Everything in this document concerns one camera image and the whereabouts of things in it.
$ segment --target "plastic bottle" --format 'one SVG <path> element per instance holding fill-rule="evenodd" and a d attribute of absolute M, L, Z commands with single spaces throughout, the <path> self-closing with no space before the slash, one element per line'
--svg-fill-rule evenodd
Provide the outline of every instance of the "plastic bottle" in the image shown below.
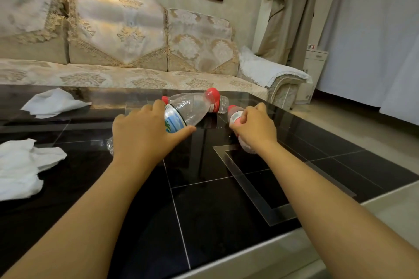
<path fill-rule="evenodd" d="M 236 125 L 239 125 L 239 126 L 242 125 L 242 123 L 240 122 L 240 118 L 241 118 L 241 115 L 243 114 L 243 112 L 244 112 L 244 108 L 242 108 L 242 107 L 238 107 L 238 106 L 235 106 L 235 105 L 229 106 L 228 107 L 228 115 L 227 115 L 228 123 L 229 124 L 236 124 Z M 241 147 L 243 148 L 244 151 L 246 151 L 247 153 L 251 153 L 251 154 L 256 153 L 252 148 L 250 148 L 249 145 L 247 145 L 243 141 L 243 139 L 241 139 L 240 136 L 237 136 L 237 137 L 238 137 L 238 142 L 240 143 L 240 145 L 241 145 Z"/>
<path fill-rule="evenodd" d="M 170 104 L 171 102 L 173 102 L 175 99 L 178 99 L 184 95 L 186 95 L 188 93 L 182 93 L 182 94 L 176 94 L 170 97 L 167 96 L 163 96 L 161 99 L 163 102 L 165 102 L 165 104 Z M 220 96 L 220 105 L 218 110 L 214 109 L 212 112 L 213 113 L 219 113 L 219 114 L 225 114 L 228 111 L 228 104 L 229 104 L 229 100 L 228 97 L 226 96 Z"/>
<path fill-rule="evenodd" d="M 210 108 L 214 108 L 220 99 L 220 93 L 215 88 L 205 93 L 191 93 L 178 97 L 164 108 L 166 131 L 175 133 L 180 129 L 198 124 Z M 109 152 L 113 155 L 113 139 L 107 142 Z"/>

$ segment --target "white cabinet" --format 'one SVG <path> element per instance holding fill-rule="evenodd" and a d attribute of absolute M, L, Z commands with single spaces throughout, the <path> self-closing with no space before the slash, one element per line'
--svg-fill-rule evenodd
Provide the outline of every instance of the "white cabinet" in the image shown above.
<path fill-rule="evenodd" d="M 317 82 L 320 78 L 324 63 L 327 59 L 327 52 L 318 50 L 307 50 L 306 60 L 304 61 L 303 71 L 311 76 L 312 84 L 301 84 L 295 100 L 296 104 L 309 104 L 314 90 L 316 89 Z"/>

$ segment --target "bottle label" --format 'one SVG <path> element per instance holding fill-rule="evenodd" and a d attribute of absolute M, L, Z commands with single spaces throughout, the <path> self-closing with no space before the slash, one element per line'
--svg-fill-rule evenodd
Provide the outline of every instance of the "bottle label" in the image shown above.
<path fill-rule="evenodd" d="M 231 117 L 230 117 L 230 124 L 234 124 L 237 120 L 240 119 L 241 115 L 243 114 L 244 110 L 240 110 L 238 112 L 235 112 Z"/>
<path fill-rule="evenodd" d="M 220 109 L 220 101 L 215 102 L 215 104 L 211 104 L 209 107 L 209 113 L 218 113 L 218 110 Z"/>
<path fill-rule="evenodd" d="M 164 107 L 164 124 L 166 126 L 166 131 L 170 134 L 186 127 L 179 112 L 170 104 Z"/>

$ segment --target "sofa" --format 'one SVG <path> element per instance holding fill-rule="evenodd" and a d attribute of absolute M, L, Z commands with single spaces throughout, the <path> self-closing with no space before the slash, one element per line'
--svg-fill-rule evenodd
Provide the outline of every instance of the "sofa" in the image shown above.
<path fill-rule="evenodd" d="M 305 81 L 282 75 L 256 85 L 240 70 L 228 20 L 154 0 L 1 1 L 0 84 L 216 87 L 289 109 Z"/>

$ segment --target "coffee table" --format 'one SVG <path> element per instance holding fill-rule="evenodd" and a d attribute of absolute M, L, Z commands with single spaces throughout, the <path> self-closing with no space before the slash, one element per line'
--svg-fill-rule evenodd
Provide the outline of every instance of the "coffee table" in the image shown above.
<path fill-rule="evenodd" d="M 47 86 L 0 85 L 0 143 L 36 139 L 67 158 L 42 172 L 42 191 L 0 202 L 0 274 L 16 262 L 92 186 L 112 161 L 106 140 L 126 109 L 174 90 L 63 88 L 91 107 L 35 119 L 20 111 Z M 261 100 L 222 92 L 232 104 Z M 279 142 L 362 203 L 419 180 L 379 156 L 267 104 Z M 115 247 L 110 278 L 171 278 L 301 227 L 279 184 L 257 155 L 244 153 L 226 115 L 208 114 L 136 195 Z"/>

